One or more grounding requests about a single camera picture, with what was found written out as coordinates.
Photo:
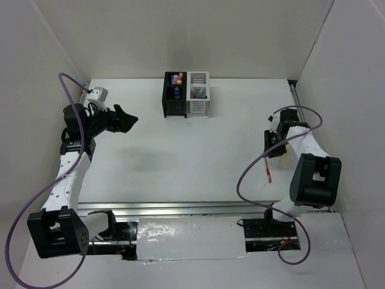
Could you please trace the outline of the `teal blue pen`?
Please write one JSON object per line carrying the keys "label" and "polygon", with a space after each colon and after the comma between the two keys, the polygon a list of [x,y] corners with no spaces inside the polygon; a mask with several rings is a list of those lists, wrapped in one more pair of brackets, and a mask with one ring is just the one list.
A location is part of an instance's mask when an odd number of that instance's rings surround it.
{"label": "teal blue pen", "polygon": [[202,98],[203,90],[204,90],[204,87],[200,87],[200,90],[199,90],[198,95],[197,95],[198,99]]}

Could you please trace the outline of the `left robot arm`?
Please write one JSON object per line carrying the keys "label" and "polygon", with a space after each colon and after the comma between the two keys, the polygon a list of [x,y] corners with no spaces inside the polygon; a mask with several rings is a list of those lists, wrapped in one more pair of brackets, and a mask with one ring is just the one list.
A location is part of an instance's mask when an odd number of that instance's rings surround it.
{"label": "left robot arm", "polygon": [[96,210],[80,218],[78,199],[93,159],[95,137],[104,131],[127,133],[138,122],[138,117],[125,113],[117,104],[112,110],[95,108],[91,114],[82,104],[68,105],[63,113],[66,128],[61,136],[58,181],[41,210],[27,220],[40,258],[85,255],[97,235],[105,240],[118,235],[119,226],[111,210]]}

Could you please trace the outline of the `clear spray bottle blue cap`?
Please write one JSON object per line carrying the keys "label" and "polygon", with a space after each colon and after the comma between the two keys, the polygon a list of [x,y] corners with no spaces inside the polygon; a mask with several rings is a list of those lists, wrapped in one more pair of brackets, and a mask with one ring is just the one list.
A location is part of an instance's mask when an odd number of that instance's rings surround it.
{"label": "clear spray bottle blue cap", "polygon": [[174,98],[175,99],[180,99],[180,88],[176,87],[174,89]]}

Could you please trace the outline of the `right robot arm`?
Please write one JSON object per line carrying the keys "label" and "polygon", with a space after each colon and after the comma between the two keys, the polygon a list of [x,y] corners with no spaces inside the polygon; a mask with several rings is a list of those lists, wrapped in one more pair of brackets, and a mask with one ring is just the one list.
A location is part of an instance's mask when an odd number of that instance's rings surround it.
{"label": "right robot arm", "polygon": [[298,163],[289,186],[289,195],[264,212],[263,231],[275,236],[283,226],[306,211],[334,205],[337,198],[342,162],[331,157],[315,140],[307,122],[298,117],[296,107],[277,111],[279,121],[269,117],[272,128],[264,132],[266,158],[282,157],[293,150]]}

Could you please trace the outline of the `pink purple highlighter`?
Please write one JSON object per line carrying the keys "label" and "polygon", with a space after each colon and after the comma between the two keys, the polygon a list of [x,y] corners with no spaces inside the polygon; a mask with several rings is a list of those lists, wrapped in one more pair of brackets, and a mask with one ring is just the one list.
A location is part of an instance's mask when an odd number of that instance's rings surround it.
{"label": "pink purple highlighter", "polygon": [[177,84],[178,79],[179,79],[179,75],[177,75],[177,74],[173,75],[173,76],[171,77],[171,83],[172,83],[173,85]]}

